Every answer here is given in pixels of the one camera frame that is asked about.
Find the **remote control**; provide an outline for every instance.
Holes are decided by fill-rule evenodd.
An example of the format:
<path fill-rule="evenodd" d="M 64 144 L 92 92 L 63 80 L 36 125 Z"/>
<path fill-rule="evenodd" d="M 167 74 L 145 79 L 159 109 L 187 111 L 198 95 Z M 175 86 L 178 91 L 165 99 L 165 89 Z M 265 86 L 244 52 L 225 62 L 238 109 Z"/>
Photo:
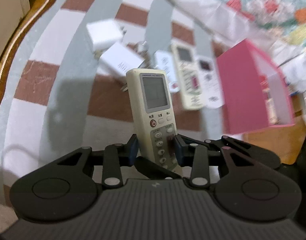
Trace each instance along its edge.
<path fill-rule="evenodd" d="M 157 69 L 131 69 L 126 73 L 135 133 L 144 158 L 173 170 L 176 124 L 166 73 Z"/>
<path fill-rule="evenodd" d="M 157 50 L 154 53 L 154 58 L 156 63 L 155 69 L 164 70 L 166 72 L 170 92 L 178 92 L 180 89 L 174 70 L 173 55 L 168 51 Z"/>
<path fill-rule="evenodd" d="M 185 110 L 199 110 L 205 106 L 205 96 L 199 80 L 199 66 L 192 47 L 174 41 L 171 45 L 180 95 Z"/>

